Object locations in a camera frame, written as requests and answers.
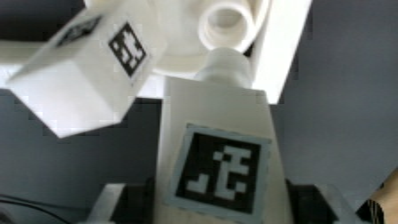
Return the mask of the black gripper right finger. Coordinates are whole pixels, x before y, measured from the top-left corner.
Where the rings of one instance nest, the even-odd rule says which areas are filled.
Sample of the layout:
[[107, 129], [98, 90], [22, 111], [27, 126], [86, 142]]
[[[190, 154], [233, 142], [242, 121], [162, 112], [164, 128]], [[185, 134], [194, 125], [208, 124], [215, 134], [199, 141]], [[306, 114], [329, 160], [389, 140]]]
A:
[[331, 185], [286, 181], [286, 186], [295, 224], [372, 224]]

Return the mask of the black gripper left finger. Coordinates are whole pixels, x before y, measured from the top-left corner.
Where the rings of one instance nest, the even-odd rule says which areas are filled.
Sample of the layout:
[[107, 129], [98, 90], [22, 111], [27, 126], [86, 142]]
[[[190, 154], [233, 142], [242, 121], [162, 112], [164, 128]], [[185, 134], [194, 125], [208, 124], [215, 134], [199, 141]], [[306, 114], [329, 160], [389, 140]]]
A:
[[142, 183], [109, 183], [91, 212], [77, 224], [153, 224], [155, 179]]

